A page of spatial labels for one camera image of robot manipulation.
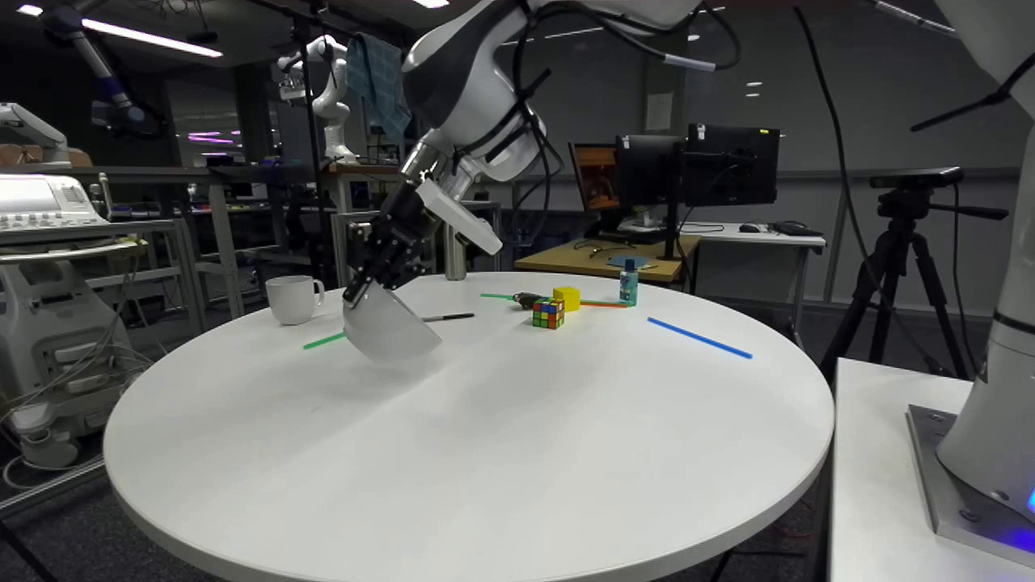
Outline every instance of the white desk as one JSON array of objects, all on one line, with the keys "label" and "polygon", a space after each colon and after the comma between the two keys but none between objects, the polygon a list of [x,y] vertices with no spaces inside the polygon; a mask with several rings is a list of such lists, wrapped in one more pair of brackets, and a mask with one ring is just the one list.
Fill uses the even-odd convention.
[{"label": "white desk", "polygon": [[831,582],[1030,582],[1035,568],[933,536],[916,471],[910,405],[958,415],[967,382],[837,367]]},{"label": "white desk", "polygon": [[[421,279],[424,362],[380,369],[339,330],[252,314],[148,369],[117,405],[105,471],[144,534],[237,580],[533,582],[656,580],[772,523],[834,432],[817,369],[727,309],[640,289],[637,311],[583,311],[559,333],[485,293],[617,281]],[[650,328],[688,328],[754,358]]]},{"label": "white desk", "polygon": [[801,336],[801,314],[806,314],[806,284],[809,284],[809,256],[820,252],[829,245],[824,235],[786,235],[786,232],[771,232],[763,225],[754,225],[763,232],[741,232],[745,225],[718,225],[713,226],[686,226],[681,235],[695,235],[698,249],[695,249],[695,261],[693,261],[693,284],[688,293],[695,293],[698,284],[698,273],[700,273],[700,245],[713,243],[713,245],[760,245],[760,249],[790,249],[796,252],[796,281],[793,281],[793,314],[790,314],[790,330],[800,339]]}]

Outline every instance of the monitor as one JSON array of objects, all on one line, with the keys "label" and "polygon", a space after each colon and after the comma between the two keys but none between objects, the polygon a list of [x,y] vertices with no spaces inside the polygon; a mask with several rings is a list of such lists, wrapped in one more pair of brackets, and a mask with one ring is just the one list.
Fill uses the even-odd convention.
[{"label": "monitor", "polygon": [[569,149],[584,214],[600,216],[621,210],[615,190],[615,143],[571,143]]},{"label": "monitor", "polygon": [[772,204],[779,129],[688,125],[678,149],[678,202],[688,206]]},{"label": "monitor", "polygon": [[617,136],[617,198],[654,206],[678,198],[678,149],[686,136]]}]

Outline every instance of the gray floor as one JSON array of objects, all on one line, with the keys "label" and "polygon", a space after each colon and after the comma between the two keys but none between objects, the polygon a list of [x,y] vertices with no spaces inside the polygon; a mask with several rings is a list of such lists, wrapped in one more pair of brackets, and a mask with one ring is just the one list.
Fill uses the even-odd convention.
[{"label": "gray floor", "polygon": [[[801,345],[820,357],[837,330],[837,311],[809,311]],[[972,345],[984,353],[986,325],[972,325]],[[856,357],[868,349],[869,328],[860,330]],[[942,333],[931,316],[895,316],[886,362],[905,369],[943,369]],[[666,582],[813,582],[820,580],[829,492],[817,482],[777,527],[745,545],[727,560],[695,567]],[[32,516],[18,516],[8,527],[47,564],[62,582],[202,582],[211,575],[172,560],[148,545],[117,509],[105,484],[70,492]],[[32,582],[18,558],[0,545],[0,582]]]}]

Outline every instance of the yellow object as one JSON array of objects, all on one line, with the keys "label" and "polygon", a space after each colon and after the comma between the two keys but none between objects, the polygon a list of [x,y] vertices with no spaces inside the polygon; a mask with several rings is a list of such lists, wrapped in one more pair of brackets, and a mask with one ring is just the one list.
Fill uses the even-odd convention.
[{"label": "yellow object", "polygon": [[583,311],[583,296],[580,289],[552,289],[552,304],[559,304],[567,314]]}]

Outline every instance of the black cable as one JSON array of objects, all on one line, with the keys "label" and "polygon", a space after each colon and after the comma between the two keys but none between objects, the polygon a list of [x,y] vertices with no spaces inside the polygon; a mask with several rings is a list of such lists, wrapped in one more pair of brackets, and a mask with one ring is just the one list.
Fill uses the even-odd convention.
[{"label": "black cable", "polygon": [[868,256],[869,256],[869,249],[868,249],[868,240],[864,240],[860,214],[856,214],[854,198],[851,198],[851,179],[847,179],[847,153],[843,153],[843,125],[842,125],[842,114],[837,114],[837,105],[834,105],[834,95],[831,95],[829,75],[824,75],[824,64],[820,64],[820,56],[817,56],[817,47],[816,47],[816,36],[813,36],[813,25],[809,25],[809,19],[806,19],[806,9],[801,9],[801,6],[796,6],[796,19],[800,19],[800,25],[801,25],[801,36],[806,36],[806,47],[809,47],[809,60],[813,60],[813,69],[816,69],[816,78],[817,78],[820,97],[824,97],[829,114],[831,114],[831,124],[834,124],[837,174],[842,174],[842,202],[843,202],[847,216],[851,216],[854,243],[860,245],[860,256],[868,259]]},{"label": "black cable", "polygon": [[975,373],[972,345],[971,345],[971,325],[967,325],[967,304],[965,304],[965,284],[961,284],[961,214],[951,214],[951,284],[958,289],[958,316],[961,316],[961,339],[967,353],[971,374]]},{"label": "black cable", "polygon": [[2,521],[0,521],[0,541],[23,558],[23,564],[35,574],[35,580],[58,582],[58,575]]}]

